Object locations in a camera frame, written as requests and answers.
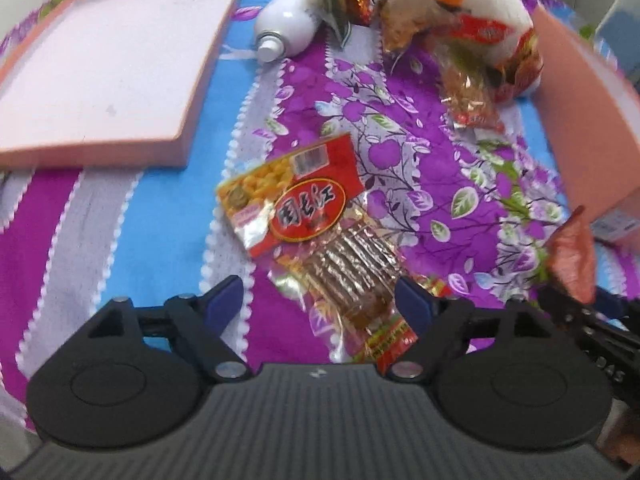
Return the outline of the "red yellow tofu snack packet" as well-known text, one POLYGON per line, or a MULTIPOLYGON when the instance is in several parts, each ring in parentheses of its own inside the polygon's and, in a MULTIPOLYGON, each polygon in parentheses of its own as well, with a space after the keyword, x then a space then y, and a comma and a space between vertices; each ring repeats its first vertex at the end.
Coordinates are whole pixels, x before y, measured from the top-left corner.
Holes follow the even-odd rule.
POLYGON ((403 278, 435 297, 451 292, 410 262, 413 237, 375 205, 347 133, 231 177, 216 194, 247 255, 307 312, 334 362, 386 372, 416 342, 418 329, 400 312, 403 278))

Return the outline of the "red label snack packet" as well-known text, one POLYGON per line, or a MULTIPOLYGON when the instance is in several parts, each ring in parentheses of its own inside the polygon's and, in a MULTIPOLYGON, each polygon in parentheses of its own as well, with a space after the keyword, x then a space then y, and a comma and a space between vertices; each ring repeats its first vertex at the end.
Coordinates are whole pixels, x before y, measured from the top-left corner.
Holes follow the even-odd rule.
POLYGON ((438 44, 432 55, 439 70, 440 100, 454 128, 503 133, 483 63, 456 44, 438 44))

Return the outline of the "shrimp snack packet brown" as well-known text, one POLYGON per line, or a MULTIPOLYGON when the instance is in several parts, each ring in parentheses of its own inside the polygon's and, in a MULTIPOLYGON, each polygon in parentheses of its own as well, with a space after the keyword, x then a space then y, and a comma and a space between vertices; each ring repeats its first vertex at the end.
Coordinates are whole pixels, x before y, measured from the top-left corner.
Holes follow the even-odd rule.
POLYGON ((464 0, 378 0, 376 15, 380 22, 385 54, 405 51, 413 37, 433 27, 449 26, 464 0))

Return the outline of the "orange snack packet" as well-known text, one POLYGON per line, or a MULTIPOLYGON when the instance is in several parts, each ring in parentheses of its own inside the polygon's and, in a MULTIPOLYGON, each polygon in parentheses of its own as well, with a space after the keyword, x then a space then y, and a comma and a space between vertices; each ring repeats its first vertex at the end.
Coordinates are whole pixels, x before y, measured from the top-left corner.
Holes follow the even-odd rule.
POLYGON ((585 214, 578 206, 544 244, 551 283, 580 304, 596 298, 596 248, 585 214))

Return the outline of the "purple floral bed sheet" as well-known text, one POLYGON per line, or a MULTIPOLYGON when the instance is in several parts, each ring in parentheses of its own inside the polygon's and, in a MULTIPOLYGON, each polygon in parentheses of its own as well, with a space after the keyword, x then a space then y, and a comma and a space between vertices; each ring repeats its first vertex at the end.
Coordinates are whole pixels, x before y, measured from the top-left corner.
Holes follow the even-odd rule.
POLYGON ((244 299, 224 339, 250 365, 335 360, 334 330, 240 253, 214 195, 242 164, 314 142, 331 118, 360 144, 370 213, 416 232, 406 253, 418 272, 491 307, 541 274, 542 244, 565 209, 532 104, 510 108, 505 141, 473 148, 446 128, 422 54, 387 76, 372 36, 347 53, 319 38, 298 60, 261 68, 248 47, 266 2, 241 0, 186 169, 39 170, 4 182, 4 422, 29 428, 29 377, 110 298, 160 304, 229 274, 244 299))

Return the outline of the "pink box right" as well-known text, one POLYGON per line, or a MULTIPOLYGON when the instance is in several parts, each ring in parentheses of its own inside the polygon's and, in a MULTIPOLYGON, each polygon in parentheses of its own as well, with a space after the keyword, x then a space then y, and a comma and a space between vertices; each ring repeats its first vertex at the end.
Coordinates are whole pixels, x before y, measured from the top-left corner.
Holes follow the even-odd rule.
POLYGON ((639 96, 604 58, 543 8, 533 15, 544 73, 534 94, 572 206, 603 235, 639 226, 639 96))

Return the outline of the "pink shallow box lid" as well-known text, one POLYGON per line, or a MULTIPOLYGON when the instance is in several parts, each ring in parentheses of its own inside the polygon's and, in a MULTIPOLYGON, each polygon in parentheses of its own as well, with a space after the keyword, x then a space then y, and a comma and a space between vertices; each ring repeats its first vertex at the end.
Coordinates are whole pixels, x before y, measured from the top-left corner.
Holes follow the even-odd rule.
POLYGON ((239 0, 65 0, 1 69, 1 165, 182 167, 239 0))

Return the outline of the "white plush duck toy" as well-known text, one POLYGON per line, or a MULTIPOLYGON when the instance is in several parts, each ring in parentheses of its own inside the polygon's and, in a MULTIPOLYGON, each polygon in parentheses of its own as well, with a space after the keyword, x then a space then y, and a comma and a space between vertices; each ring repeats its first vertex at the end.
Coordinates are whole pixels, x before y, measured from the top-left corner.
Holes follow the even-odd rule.
POLYGON ((512 101, 537 89, 544 61, 534 22, 522 0, 464 0, 454 24, 429 34, 468 49, 483 63, 492 97, 512 101))

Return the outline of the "white spray bottle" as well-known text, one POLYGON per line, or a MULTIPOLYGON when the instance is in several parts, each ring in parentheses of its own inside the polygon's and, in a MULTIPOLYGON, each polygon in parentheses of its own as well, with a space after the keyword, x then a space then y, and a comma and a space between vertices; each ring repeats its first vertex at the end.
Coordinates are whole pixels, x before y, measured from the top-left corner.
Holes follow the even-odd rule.
POLYGON ((254 26, 258 61, 294 58, 309 47, 320 24, 320 0, 271 0, 254 26))

